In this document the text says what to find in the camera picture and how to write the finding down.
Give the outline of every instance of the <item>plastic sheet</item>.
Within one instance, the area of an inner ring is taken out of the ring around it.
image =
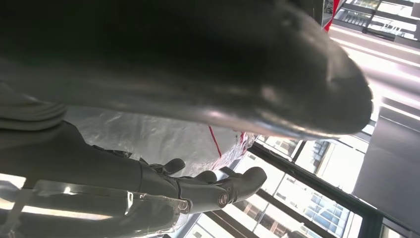
[[[240,158],[255,137],[228,128],[140,114],[71,107],[66,120],[78,127],[88,144],[133,153],[149,164],[185,161],[177,176],[195,176]]]
[[[150,237],[174,232],[188,219],[184,200],[46,180],[20,189],[4,181],[0,237]]]

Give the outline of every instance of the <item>wall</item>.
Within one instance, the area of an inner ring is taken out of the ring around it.
[[[420,230],[420,111],[385,99],[411,113],[381,108],[354,195]]]

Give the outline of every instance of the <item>red stripe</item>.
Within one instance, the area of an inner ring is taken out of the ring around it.
[[[241,137],[240,137],[240,141],[239,141],[239,144],[241,144],[241,145],[242,145],[242,142],[244,142],[244,135],[245,135],[245,133],[242,132]]]
[[[219,158],[220,158],[220,157],[222,157],[222,152],[219,149],[219,144],[216,141],[216,137],[214,136],[213,129],[211,128],[211,126],[209,126],[209,129],[210,129],[210,134],[213,137],[213,141],[214,141],[214,144],[216,145],[217,152],[219,153]]]
[[[335,17],[335,13],[336,13],[336,11],[337,11],[337,8],[338,8],[338,3],[340,2],[340,0],[334,0],[333,1],[333,5],[332,5],[332,19],[326,24],[326,26],[324,27],[324,30],[326,31],[326,32],[328,32],[329,31],[329,27],[331,26],[331,24],[332,24],[332,20],[334,19],[334,17]]]

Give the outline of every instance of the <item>transparent plastic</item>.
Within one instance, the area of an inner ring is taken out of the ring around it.
[[[7,238],[149,237],[176,231],[189,213],[184,200],[46,180],[20,202]]]
[[[255,140],[252,133],[110,110],[69,107],[66,118],[86,143],[132,153],[149,164],[182,159],[186,168],[174,176],[196,176],[241,158]]]

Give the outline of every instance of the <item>glass window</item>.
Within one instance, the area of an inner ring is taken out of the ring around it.
[[[296,179],[291,182],[289,177],[286,175],[278,188],[277,194],[281,196],[276,194],[274,197],[325,230],[342,237],[350,211]]]
[[[245,201],[229,204],[223,210],[244,227],[253,231],[267,206],[268,202],[257,195],[253,195]]]
[[[350,212],[342,238],[358,238],[360,227],[362,226],[362,221],[363,218],[361,216]]]
[[[353,25],[365,27],[369,22],[370,15],[342,8],[338,11],[334,18]]]
[[[264,238],[321,238],[273,205],[267,207],[254,233]]]
[[[208,216],[202,214],[185,238],[234,238]]]
[[[376,9],[380,1],[378,0],[347,0],[346,3],[356,5],[356,6],[366,7],[370,9]]]
[[[394,15],[408,17],[412,19],[420,19],[418,17],[411,16],[411,12],[413,11],[412,6],[403,6],[390,2],[382,2],[379,5],[378,11],[384,11]]]
[[[362,131],[369,134],[369,135],[373,135],[373,130],[375,129],[375,127],[373,125],[366,125]]]
[[[417,40],[416,38],[414,38],[414,33],[416,31],[417,26],[407,22],[374,16],[368,27],[373,30],[390,33],[412,40]]]
[[[299,140],[288,140],[281,137],[263,136],[257,138],[257,143],[264,145],[266,148],[282,155],[287,159],[291,159],[300,145]]]
[[[307,141],[296,165],[352,193],[367,147],[367,142],[354,136],[343,137],[339,141]]]
[[[243,174],[246,170],[252,167],[261,167],[267,174],[267,180],[262,185],[261,189],[268,192],[269,194],[274,194],[277,189],[277,186],[282,179],[284,172],[280,171],[273,165],[265,162],[264,160],[258,158],[257,156],[251,154],[250,152],[245,153],[242,160],[238,163],[236,168],[233,170],[237,173]]]
[[[390,229],[387,226],[382,226],[381,238],[405,238],[405,236],[400,235],[399,233]]]

